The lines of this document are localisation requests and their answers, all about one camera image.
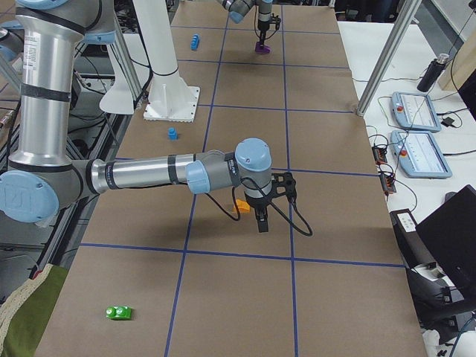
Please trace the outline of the small black adapter box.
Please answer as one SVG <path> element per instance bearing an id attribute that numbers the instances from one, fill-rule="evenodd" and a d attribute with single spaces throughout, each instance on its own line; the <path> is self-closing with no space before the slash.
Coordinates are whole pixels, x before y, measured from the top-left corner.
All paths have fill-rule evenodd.
<path id="1" fill-rule="evenodd" d="M 449 117 L 443 118 L 441 124 L 442 124 L 443 126 L 446 126 L 446 127 L 457 128 L 457 126 L 454 125 L 454 119 L 449 118 Z"/>

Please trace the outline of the green double block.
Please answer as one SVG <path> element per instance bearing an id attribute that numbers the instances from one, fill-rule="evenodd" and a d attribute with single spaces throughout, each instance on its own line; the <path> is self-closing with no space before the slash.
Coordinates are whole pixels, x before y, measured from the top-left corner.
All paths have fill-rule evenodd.
<path id="1" fill-rule="evenodd" d="M 130 321 L 132 308 L 129 306 L 108 306 L 105 310 L 106 317 L 113 321 Z"/>

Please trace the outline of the orange trapezoid block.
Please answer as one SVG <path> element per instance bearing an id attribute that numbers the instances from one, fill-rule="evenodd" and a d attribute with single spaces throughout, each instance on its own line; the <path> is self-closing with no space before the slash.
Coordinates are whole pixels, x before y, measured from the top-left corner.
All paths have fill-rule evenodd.
<path id="1" fill-rule="evenodd" d="M 241 199 L 236 199 L 233 204 L 234 212 L 240 213 L 249 213 L 251 211 L 251 206 Z"/>

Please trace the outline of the green cloth with lace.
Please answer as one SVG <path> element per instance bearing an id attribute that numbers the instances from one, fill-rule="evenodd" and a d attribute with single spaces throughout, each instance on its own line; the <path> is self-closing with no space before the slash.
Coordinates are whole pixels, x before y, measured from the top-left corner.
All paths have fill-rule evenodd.
<path id="1" fill-rule="evenodd" d="M 67 275 L 67 269 L 47 264 L 1 305 L 2 356 L 34 355 Z"/>

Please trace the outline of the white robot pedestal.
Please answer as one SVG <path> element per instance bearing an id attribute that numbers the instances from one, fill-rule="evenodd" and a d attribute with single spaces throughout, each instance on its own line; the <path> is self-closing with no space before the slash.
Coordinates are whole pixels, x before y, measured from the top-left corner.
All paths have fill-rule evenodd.
<path id="1" fill-rule="evenodd" d="M 146 120 L 192 122 L 200 88 L 181 78 L 165 1 L 133 1 L 153 72 Z"/>

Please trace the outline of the aluminium frame post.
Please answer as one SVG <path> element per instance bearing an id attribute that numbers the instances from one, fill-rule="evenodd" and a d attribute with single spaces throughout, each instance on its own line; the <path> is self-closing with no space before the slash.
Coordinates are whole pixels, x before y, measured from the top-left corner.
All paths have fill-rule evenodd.
<path id="1" fill-rule="evenodd" d="M 375 96 L 377 89 L 382 82 L 383 76 L 385 75 L 391 63 L 391 60 L 396 54 L 399 45 L 421 3 L 422 0 L 404 1 L 401 11 L 397 16 L 395 23 L 393 24 L 392 30 L 356 107 L 356 114 L 359 117 L 364 117 L 365 112 L 367 111 L 373 97 Z"/>

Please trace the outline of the teach pendant tablet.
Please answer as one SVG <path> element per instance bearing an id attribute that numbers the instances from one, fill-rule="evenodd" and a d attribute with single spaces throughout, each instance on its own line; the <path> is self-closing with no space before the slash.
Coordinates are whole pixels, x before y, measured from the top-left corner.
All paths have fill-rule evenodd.
<path id="1" fill-rule="evenodd" d="M 441 124 L 427 94 L 394 92 L 391 96 L 393 118 L 403 129 L 439 132 Z"/>
<path id="2" fill-rule="evenodd" d="M 452 171 L 429 131 L 393 130 L 390 148 L 408 178 L 448 179 Z"/>

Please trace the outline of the long blue block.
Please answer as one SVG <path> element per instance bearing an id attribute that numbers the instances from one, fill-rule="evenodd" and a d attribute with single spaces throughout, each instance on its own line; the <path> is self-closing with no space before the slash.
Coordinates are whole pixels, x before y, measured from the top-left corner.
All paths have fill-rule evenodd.
<path id="1" fill-rule="evenodd" d="M 199 43 L 200 43 L 200 35 L 198 33 L 193 34 L 190 41 L 190 49 L 192 51 L 196 51 L 199 47 Z"/>

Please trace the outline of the black water bottle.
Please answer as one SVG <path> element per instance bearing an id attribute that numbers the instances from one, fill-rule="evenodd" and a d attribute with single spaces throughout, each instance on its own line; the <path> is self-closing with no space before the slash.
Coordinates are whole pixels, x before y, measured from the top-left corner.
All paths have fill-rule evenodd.
<path id="1" fill-rule="evenodd" d="M 447 63 L 449 61 L 449 54 L 441 53 L 435 59 L 433 59 L 427 69 L 419 84 L 417 85 L 417 90 L 420 92 L 428 92 L 433 84 L 436 82 L 438 77 L 446 69 Z"/>

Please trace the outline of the small blue block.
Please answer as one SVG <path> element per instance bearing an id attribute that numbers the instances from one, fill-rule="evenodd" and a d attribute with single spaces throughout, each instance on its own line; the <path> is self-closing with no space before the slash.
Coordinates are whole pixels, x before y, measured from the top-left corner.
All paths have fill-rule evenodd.
<path id="1" fill-rule="evenodd" d="M 179 138 L 179 134 L 174 127 L 170 127 L 167 131 L 168 138 L 172 141 L 175 141 Z"/>

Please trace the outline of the purple trapezoid block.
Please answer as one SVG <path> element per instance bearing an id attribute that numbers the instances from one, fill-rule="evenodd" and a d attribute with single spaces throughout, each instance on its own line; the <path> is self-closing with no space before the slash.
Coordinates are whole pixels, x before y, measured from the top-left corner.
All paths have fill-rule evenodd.
<path id="1" fill-rule="evenodd" d="M 255 52 L 257 54 L 270 54 L 271 48 L 261 42 L 256 42 L 255 44 Z"/>

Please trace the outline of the white plastic chair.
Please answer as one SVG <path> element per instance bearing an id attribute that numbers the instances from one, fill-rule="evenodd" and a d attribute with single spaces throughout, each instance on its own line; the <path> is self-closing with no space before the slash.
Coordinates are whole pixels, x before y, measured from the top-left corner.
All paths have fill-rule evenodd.
<path id="1" fill-rule="evenodd" d="M 139 83 L 143 86 L 148 77 L 149 69 L 145 67 L 147 64 L 146 54 L 138 33 L 125 33 L 125 43 L 132 59 L 132 64 L 138 75 Z M 100 101 L 100 109 L 103 112 L 114 113 L 119 115 L 132 115 L 135 111 L 133 106 L 132 93 L 129 85 L 124 77 L 122 70 L 115 59 L 110 45 L 107 45 L 109 59 L 115 73 L 115 81 L 112 87 L 103 96 Z"/>

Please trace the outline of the orange black connector module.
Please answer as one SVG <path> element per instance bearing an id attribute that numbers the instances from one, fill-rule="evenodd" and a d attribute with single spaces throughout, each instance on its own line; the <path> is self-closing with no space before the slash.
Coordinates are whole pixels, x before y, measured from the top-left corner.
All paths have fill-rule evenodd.
<path id="1" fill-rule="evenodd" d="M 392 174 L 380 172 L 379 174 L 382 190 L 386 196 L 396 192 L 395 179 Z"/>
<path id="2" fill-rule="evenodd" d="M 387 163 L 387 150 L 383 147 L 373 146 L 372 153 L 377 165 Z"/>

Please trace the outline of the far teach pendant tablet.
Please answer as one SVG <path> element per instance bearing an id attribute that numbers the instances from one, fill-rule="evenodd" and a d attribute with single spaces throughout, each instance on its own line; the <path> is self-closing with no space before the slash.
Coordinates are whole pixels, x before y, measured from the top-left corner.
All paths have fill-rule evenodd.
<path id="1" fill-rule="evenodd" d="M 439 132 L 441 124 L 427 94 L 394 92 L 391 96 L 393 118 L 403 129 Z"/>

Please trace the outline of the near teach pendant tablet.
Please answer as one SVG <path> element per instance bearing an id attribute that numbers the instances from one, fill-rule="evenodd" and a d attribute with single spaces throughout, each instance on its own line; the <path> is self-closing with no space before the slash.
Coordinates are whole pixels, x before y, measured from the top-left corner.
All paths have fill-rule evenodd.
<path id="1" fill-rule="evenodd" d="M 390 148 L 408 178 L 448 179 L 452 171 L 429 131 L 393 130 Z"/>

